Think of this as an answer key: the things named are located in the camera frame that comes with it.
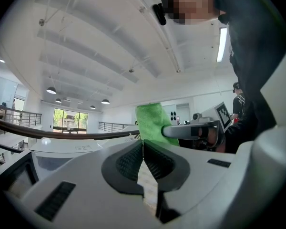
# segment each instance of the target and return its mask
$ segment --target railing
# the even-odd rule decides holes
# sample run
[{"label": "railing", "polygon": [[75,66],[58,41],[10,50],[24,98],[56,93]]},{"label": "railing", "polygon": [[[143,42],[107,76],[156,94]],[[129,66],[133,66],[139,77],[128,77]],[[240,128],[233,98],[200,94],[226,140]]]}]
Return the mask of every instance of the railing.
[{"label": "railing", "polygon": [[129,135],[137,135],[140,132],[137,131],[127,131],[127,132],[116,132],[116,133],[103,133],[103,134],[65,134],[57,132],[48,132],[37,130],[33,128],[24,127],[21,125],[15,125],[3,120],[0,120],[0,130],[10,132],[13,134],[27,136],[32,138],[41,139],[43,137],[56,138],[56,139],[73,139],[73,140],[84,140],[84,139],[94,139],[94,140],[104,140],[111,138],[119,138]]},{"label": "railing", "polygon": [[117,123],[108,123],[108,122],[100,122],[99,121],[99,130],[105,131],[105,132],[120,132],[124,130],[126,127],[130,125],[128,124],[117,124]]},{"label": "railing", "polygon": [[0,106],[0,120],[14,125],[30,127],[41,124],[41,114],[20,111]]}]

